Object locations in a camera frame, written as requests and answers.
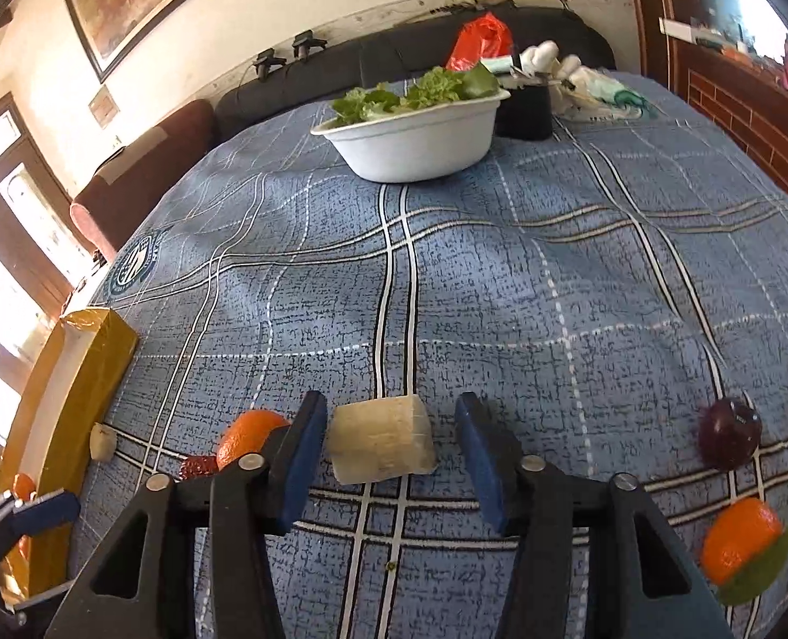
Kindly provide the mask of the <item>pale cut fruit block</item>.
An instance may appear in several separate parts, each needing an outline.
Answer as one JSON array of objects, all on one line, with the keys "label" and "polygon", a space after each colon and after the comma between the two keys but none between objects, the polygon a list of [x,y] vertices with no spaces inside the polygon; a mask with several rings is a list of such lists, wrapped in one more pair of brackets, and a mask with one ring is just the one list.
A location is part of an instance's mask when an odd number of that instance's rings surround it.
[{"label": "pale cut fruit block", "polygon": [[416,394],[339,405],[326,437],[335,479],[367,485],[436,470],[432,423]]}]

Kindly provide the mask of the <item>orange with green leaf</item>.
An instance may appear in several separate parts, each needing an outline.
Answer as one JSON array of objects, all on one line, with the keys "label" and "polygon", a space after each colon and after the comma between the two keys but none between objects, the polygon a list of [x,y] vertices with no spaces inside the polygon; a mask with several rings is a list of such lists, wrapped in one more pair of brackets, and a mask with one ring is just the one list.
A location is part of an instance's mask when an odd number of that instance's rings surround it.
[{"label": "orange with green leaf", "polygon": [[788,560],[788,528],[767,502],[741,499],[717,515],[698,557],[723,606],[761,596]]}]

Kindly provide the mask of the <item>red date fruit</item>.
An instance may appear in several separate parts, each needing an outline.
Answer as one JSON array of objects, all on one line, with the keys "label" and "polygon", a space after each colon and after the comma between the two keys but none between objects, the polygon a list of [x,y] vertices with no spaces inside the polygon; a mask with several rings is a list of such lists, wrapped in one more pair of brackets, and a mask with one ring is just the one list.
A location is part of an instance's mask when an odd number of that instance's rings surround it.
[{"label": "red date fruit", "polygon": [[213,454],[196,454],[183,460],[178,469],[178,478],[181,482],[199,478],[209,478],[219,472],[217,458]]}]

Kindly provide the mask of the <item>yellow cardboard tray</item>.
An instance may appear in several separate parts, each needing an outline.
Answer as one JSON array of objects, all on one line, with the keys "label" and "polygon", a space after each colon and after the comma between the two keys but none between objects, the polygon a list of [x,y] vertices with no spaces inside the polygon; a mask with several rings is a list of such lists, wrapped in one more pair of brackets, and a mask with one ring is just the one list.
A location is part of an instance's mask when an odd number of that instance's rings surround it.
[{"label": "yellow cardboard tray", "polygon": [[0,460],[0,492],[26,474],[40,495],[82,492],[93,426],[105,419],[138,335],[115,310],[57,320],[27,376]]}]

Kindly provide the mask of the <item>large orange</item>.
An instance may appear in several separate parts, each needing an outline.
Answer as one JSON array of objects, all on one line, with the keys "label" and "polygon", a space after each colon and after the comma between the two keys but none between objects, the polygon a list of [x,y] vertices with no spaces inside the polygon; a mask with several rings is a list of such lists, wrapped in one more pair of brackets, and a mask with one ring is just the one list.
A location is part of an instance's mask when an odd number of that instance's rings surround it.
[{"label": "large orange", "polygon": [[233,421],[216,450],[216,464],[223,470],[248,453],[259,453],[272,431],[288,427],[290,421],[269,409],[250,409]]}]

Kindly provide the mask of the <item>small pale fruit chunk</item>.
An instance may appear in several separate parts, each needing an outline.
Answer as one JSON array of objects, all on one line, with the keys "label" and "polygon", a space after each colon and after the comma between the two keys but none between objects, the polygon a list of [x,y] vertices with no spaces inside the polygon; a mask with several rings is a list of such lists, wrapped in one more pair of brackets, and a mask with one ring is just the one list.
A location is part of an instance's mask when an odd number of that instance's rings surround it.
[{"label": "small pale fruit chunk", "polygon": [[118,433],[109,425],[95,423],[89,434],[89,454],[96,463],[109,463],[118,447]]}]

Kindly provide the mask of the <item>dark purple plum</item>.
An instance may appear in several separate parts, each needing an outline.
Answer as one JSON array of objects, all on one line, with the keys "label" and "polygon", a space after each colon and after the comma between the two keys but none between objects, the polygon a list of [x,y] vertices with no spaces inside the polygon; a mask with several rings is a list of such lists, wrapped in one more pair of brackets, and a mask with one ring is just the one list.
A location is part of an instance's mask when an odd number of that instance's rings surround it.
[{"label": "dark purple plum", "polygon": [[717,399],[698,426],[698,453],[707,468],[730,472],[752,460],[761,436],[761,415],[755,408],[739,399]]}]

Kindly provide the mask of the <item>blue plaid tablecloth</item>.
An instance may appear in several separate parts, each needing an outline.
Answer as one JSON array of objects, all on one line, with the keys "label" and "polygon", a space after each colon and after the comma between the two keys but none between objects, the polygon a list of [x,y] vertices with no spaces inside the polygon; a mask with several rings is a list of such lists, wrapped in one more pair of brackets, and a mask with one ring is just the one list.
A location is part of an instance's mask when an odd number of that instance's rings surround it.
[{"label": "blue plaid tablecloth", "polygon": [[[416,394],[437,466],[343,486],[317,472],[270,544],[295,637],[488,637],[514,548],[479,515],[454,403],[481,395],[564,472],[635,474],[692,550],[733,502],[788,528],[788,196],[714,122],[649,79],[657,116],[562,120],[498,138],[434,182],[375,185],[311,128],[323,102],[246,128],[164,195],[96,303],[140,343],[87,472],[69,564],[91,557],[150,474],[210,452],[250,408],[288,415]],[[761,415],[752,460],[704,466],[717,399]],[[727,610],[739,637],[788,612],[788,560]]]}]

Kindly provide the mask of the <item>wooden glass door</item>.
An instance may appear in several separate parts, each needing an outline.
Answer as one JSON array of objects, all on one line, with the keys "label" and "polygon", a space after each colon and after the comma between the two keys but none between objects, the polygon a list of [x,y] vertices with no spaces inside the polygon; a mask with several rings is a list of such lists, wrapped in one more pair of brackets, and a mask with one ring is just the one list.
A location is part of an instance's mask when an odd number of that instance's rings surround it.
[{"label": "wooden glass door", "polygon": [[57,181],[15,104],[0,98],[0,460],[28,375],[91,268]]}]

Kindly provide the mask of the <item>white bowl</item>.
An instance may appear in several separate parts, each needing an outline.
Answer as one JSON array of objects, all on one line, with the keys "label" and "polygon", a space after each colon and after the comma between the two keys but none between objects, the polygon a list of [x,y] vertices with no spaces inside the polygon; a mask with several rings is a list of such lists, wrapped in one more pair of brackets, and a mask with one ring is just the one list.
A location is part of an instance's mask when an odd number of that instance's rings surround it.
[{"label": "white bowl", "polygon": [[373,183],[414,183],[453,175],[481,162],[492,144],[495,117],[511,93],[457,101],[335,127],[311,128],[326,138],[349,169]]}]

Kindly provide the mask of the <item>black mug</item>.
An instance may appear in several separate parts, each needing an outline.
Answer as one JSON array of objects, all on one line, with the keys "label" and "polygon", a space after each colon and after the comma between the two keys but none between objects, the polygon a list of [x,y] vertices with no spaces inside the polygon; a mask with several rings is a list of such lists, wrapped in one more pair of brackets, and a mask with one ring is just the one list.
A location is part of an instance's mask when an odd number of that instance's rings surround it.
[{"label": "black mug", "polygon": [[542,142],[553,135],[550,88],[538,79],[501,77],[509,97],[501,102],[495,118],[498,136],[524,142]]}]

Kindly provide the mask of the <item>white gloves pile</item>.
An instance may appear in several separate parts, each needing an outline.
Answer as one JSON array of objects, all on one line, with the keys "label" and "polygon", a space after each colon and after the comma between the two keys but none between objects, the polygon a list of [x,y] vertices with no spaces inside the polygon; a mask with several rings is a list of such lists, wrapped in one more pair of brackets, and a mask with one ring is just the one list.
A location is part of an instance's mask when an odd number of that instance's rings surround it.
[{"label": "white gloves pile", "polygon": [[657,108],[647,98],[616,78],[586,67],[577,55],[562,58],[554,40],[528,46],[519,60],[526,77],[546,81],[554,117],[607,122],[657,116]]}]

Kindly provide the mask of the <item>green lettuce leaves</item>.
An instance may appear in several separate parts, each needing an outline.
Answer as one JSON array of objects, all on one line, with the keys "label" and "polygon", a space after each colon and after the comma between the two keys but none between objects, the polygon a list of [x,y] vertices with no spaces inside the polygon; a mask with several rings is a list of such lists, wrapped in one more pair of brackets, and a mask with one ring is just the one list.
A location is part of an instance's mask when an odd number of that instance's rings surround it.
[{"label": "green lettuce leaves", "polygon": [[495,75],[481,63],[469,71],[436,67],[408,85],[402,95],[385,84],[371,89],[351,89],[342,98],[330,102],[331,111],[335,113],[331,124],[333,127],[353,126],[439,105],[481,100],[493,97],[500,89]]}]

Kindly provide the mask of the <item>brick pattern counter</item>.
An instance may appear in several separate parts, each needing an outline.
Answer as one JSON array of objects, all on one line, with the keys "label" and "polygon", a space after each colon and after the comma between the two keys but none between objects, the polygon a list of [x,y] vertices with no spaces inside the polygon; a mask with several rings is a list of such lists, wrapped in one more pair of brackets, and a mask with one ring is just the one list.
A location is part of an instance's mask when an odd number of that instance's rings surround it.
[{"label": "brick pattern counter", "polygon": [[722,53],[667,40],[668,87],[712,120],[788,195],[788,91]]}]

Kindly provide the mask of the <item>black sofa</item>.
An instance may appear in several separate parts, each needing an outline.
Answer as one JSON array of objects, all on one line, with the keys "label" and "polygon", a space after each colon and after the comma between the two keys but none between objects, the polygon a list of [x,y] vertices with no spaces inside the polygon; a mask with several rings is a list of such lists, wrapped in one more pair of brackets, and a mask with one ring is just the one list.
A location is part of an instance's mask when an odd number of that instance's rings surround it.
[{"label": "black sofa", "polygon": [[[488,12],[511,29],[520,51],[552,40],[560,51],[574,53],[588,67],[616,68],[606,38],[572,10],[517,6],[507,0]],[[262,81],[246,81],[216,104],[219,137],[226,142],[245,128],[307,102],[335,98],[355,87],[398,83],[441,67],[453,52],[460,29],[477,18],[476,12],[461,12],[398,24],[287,63]]]}]

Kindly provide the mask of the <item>red plastic bag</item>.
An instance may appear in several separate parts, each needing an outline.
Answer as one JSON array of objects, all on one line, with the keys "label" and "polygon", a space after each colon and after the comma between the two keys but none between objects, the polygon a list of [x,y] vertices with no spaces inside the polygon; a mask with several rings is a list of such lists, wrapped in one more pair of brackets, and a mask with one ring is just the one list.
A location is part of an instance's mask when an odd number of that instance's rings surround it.
[{"label": "red plastic bag", "polygon": [[467,22],[460,29],[446,68],[449,71],[469,71],[483,59],[511,55],[514,39],[511,29],[493,13]]}]

